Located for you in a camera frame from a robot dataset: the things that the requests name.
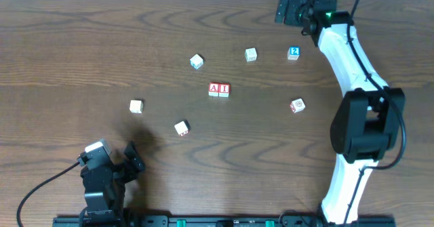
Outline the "red I letter block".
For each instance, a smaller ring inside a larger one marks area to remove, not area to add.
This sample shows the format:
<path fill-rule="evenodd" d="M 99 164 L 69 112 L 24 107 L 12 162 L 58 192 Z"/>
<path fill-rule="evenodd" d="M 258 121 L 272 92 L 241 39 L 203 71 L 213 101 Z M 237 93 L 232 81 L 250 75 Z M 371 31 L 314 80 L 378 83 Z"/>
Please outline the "red I letter block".
<path fill-rule="evenodd" d="M 220 97 L 229 97 L 231 92 L 231 86 L 228 83 L 220 83 L 218 88 L 218 93 Z"/>

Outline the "red A letter block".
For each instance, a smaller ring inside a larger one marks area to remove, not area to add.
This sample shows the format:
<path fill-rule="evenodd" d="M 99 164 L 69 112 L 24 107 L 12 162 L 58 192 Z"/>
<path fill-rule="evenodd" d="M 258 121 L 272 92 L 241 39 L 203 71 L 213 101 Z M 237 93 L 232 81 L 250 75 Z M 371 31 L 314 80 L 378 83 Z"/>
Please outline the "red A letter block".
<path fill-rule="evenodd" d="M 211 82 L 208 86 L 208 95 L 209 96 L 219 96 L 219 83 Z"/>

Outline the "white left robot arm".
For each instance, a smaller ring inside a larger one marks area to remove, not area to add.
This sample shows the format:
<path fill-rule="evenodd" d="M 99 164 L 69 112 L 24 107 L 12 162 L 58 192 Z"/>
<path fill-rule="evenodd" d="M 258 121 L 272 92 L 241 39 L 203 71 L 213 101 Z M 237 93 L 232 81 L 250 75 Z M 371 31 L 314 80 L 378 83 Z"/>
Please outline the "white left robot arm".
<path fill-rule="evenodd" d="M 136 180 L 145 170 L 135 143 L 128 142 L 122 163 L 112 162 L 111 149 L 101 139 L 85 147 L 77 159 L 83 167 L 80 176 L 85 188 L 87 213 L 93 223 L 120 222 L 123 220 L 125 185 Z"/>

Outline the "blue 2 number block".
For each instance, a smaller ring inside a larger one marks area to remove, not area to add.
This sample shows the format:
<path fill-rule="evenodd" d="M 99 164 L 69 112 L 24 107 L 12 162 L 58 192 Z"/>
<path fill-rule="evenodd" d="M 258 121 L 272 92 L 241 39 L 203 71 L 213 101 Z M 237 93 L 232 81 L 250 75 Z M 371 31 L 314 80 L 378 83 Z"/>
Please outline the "blue 2 number block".
<path fill-rule="evenodd" d="M 288 60 L 297 60 L 300 57 L 300 48 L 298 46 L 290 46 L 287 54 Z"/>

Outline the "K letter wooden block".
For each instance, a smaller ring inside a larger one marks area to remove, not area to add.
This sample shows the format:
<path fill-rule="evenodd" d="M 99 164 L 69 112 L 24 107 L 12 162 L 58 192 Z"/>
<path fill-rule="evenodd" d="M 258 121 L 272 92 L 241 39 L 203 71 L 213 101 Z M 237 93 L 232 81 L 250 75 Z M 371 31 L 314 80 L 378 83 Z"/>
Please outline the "K letter wooden block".
<path fill-rule="evenodd" d="M 144 103 L 142 100 L 131 100 L 130 101 L 130 112 L 131 113 L 142 113 Z"/>

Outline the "green R letter block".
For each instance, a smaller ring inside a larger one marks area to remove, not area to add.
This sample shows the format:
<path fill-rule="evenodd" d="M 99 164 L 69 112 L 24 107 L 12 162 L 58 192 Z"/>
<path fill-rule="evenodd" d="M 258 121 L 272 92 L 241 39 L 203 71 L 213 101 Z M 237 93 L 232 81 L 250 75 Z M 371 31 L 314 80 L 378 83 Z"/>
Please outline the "green R letter block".
<path fill-rule="evenodd" d="M 248 48 L 245 50 L 245 59 L 247 62 L 256 61 L 257 56 L 258 54 L 255 47 Z"/>

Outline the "red-sided plain wooden block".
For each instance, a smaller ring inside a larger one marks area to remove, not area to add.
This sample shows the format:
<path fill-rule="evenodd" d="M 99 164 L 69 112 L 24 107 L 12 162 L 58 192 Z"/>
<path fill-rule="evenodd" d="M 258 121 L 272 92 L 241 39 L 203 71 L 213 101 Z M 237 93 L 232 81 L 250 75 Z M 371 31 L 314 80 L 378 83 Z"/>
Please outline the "red-sided plain wooden block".
<path fill-rule="evenodd" d="M 179 136 L 184 136 L 189 132 L 189 126 L 186 121 L 175 124 L 174 128 Z"/>

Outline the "M letter wooden block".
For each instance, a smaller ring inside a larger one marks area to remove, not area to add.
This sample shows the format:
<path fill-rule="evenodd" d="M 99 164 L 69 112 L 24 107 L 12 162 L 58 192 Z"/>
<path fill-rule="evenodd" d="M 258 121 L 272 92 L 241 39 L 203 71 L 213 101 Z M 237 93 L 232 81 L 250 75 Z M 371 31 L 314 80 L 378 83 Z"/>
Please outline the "M letter wooden block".
<path fill-rule="evenodd" d="M 290 108 L 293 113 L 297 113 L 303 111 L 306 108 L 306 105 L 302 98 L 291 101 Z"/>

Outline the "blue P letter block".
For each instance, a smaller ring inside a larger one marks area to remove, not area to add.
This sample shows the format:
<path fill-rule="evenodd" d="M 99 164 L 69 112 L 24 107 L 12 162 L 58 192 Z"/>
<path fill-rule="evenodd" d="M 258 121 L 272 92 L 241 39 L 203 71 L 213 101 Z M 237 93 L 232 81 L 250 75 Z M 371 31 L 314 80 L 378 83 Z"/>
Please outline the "blue P letter block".
<path fill-rule="evenodd" d="M 199 69 L 203 66 L 204 64 L 204 59 L 199 55 L 199 54 L 195 54 L 191 59 L 190 59 L 190 64 L 194 69 Z"/>

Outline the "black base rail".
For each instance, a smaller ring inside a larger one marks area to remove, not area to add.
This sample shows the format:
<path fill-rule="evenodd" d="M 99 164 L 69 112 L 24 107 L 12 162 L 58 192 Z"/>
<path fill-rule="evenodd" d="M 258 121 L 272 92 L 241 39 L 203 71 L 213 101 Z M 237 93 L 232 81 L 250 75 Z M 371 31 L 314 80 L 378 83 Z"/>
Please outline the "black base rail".
<path fill-rule="evenodd" d="M 172 217 L 165 215 L 144 215 L 130 217 L 125 224 L 97 222 L 89 217 L 81 221 L 79 217 L 58 217 L 53 219 L 53 227 L 78 226 L 131 226 L 131 227 L 301 227 L 301 226 L 344 226 L 328 224 L 316 216 L 285 215 L 280 218 L 218 218 L 218 217 Z M 390 217 L 363 217 L 345 226 L 354 227 L 395 227 Z"/>

